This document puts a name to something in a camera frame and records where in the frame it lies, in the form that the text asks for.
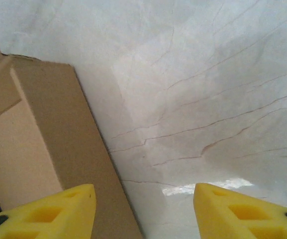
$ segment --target cardboard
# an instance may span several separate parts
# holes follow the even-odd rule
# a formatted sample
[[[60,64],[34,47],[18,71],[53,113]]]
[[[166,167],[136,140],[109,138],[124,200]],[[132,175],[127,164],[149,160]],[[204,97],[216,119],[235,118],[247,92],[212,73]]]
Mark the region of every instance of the cardboard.
[[[4,210],[92,183],[92,239],[142,235],[74,68],[0,59],[0,205]]]

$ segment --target marble surface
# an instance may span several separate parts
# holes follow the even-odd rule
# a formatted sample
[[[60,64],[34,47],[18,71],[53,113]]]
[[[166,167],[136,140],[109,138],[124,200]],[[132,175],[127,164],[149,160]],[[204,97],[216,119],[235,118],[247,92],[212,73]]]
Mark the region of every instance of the marble surface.
[[[146,238],[197,182],[287,206],[287,1],[0,0],[0,48],[75,66]]]

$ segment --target white marble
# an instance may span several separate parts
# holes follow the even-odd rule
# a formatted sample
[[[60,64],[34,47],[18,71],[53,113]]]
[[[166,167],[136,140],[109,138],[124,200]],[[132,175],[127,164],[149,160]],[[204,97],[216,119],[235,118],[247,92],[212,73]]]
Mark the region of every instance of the white marble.
[[[0,48],[75,66],[146,238],[198,182],[287,206],[287,1],[0,0]]]

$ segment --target cardboard box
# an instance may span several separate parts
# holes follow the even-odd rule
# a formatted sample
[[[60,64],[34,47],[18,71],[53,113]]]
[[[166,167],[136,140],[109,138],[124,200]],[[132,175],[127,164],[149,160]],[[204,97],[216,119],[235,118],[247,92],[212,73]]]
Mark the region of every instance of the cardboard box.
[[[76,78],[66,64],[0,54],[0,205],[92,183],[93,239],[141,239]]]

